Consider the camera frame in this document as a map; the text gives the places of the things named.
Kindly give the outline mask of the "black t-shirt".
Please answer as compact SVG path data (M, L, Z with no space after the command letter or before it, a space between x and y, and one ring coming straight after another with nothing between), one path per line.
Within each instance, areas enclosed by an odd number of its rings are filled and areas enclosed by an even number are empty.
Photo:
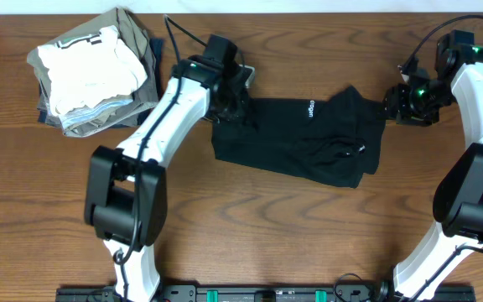
M245 121L214 124L211 143L222 161L356 188L378 169L385 126L382 103L349 86L328 101L253 99Z

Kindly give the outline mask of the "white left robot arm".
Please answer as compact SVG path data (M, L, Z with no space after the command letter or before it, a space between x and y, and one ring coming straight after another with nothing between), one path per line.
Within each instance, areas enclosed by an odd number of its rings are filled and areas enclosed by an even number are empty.
M154 243L167 216L166 169L204 117L241 117L255 69L196 55L172 69L166 91L143 124L115 148L91 156L84 221L112 256L114 294L150 301L160 285Z

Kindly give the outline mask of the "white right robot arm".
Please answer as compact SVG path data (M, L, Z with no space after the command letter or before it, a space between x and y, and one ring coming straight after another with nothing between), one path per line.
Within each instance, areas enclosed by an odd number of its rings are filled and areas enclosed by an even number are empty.
M446 288L443 281L472 253L483 254L483 47L471 32L442 36L435 55L436 78L412 57L401 68L404 82L390 88L383 104L398 124L431 126L442 107L460 110L465 151L434 194L434 222L415 249L382 282L376 301L472 301L472 288Z

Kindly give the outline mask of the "olive grey folded garment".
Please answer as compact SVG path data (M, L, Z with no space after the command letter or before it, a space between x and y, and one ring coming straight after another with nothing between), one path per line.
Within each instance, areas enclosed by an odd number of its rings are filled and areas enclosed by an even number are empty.
M155 96L153 71L153 63L155 60L149 46L148 33L138 26L126 9L114 8L45 44L54 44L60 40L65 41L67 39L95 34L99 29L112 25L117 27L122 41L138 57L148 78L132 94L106 99L93 109L83 107L75 109L62 117L52 115L49 112L50 80L48 77L48 69L44 67L39 58L38 47L31 50L27 55L28 64L33 67L38 83L41 83L44 88L44 105L47 109L48 119L59 122L60 127L58 129L66 137L89 137L110 128L115 123L129 117L137 116L139 113L148 109L152 109L158 103L158 99Z

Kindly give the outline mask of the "white folded shirt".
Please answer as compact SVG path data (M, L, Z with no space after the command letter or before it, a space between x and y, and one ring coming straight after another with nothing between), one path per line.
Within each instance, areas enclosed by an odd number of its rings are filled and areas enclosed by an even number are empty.
M115 96L128 96L147 80L138 57L115 26L37 48L48 69L49 112L62 117L75 109L93 109Z

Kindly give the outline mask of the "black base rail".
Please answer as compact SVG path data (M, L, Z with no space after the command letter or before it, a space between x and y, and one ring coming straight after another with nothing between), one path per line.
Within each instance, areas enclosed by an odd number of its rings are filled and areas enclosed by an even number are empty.
M155 295L143 301L154 302L324 302L324 301L408 301L397 295L392 296L389 286L374 285L362 281L340 281L337 289L333 286L313 287L227 287L199 286L198 284L159 285ZM107 302L138 301L137 298L124 299L114 286L59 288L57 302ZM469 285L440 285L432 299L434 302L474 302L477 301L474 288Z

